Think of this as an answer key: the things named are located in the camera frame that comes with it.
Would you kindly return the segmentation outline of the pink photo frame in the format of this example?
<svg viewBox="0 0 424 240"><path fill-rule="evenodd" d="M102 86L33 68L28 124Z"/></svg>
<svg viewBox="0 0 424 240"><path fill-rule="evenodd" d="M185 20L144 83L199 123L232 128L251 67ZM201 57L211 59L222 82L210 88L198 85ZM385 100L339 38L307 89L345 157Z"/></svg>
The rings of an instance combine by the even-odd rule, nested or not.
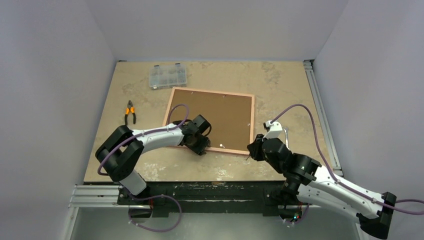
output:
<svg viewBox="0 0 424 240"><path fill-rule="evenodd" d="M249 154L247 145L255 137L253 94L173 87L163 120L164 126L184 119L186 109L178 107L168 120L171 109L178 104L188 106L189 119L202 115L211 124L208 135L211 147L207 148L208 151L241 156Z"/></svg>

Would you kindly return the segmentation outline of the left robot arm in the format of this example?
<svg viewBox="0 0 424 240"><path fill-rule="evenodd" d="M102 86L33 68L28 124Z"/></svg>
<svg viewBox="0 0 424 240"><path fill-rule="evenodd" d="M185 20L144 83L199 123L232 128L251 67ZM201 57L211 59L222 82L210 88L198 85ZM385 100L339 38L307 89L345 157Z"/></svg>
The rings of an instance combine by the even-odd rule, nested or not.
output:
<svg viewBox="0 0 424 240"><path fill-rule="evenodd" d="M183 146L202 156L211 146L212 125L201 115L173 121L162 127L132 130L121 125L96 150L95 158L107 176L119 183L138 205L149 199L148 186L135 166L142 154L159 148Z"/></svg>

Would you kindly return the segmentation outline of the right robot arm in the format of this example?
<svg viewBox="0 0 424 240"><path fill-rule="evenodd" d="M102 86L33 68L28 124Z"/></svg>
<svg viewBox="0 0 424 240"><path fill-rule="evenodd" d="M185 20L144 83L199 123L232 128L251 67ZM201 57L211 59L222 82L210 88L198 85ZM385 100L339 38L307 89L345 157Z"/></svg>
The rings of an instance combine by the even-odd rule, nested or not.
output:
<svg viewBox="0 0 424 240"><path fill-rule="evenodd" d="M397 197L374 192L330 173L319 161L291 152L279 138L258 134L247 145L249 156L266 161L285 177L280 196L288 204L296 200L339 212L358 223L370 236L386 240Z"/></svg>

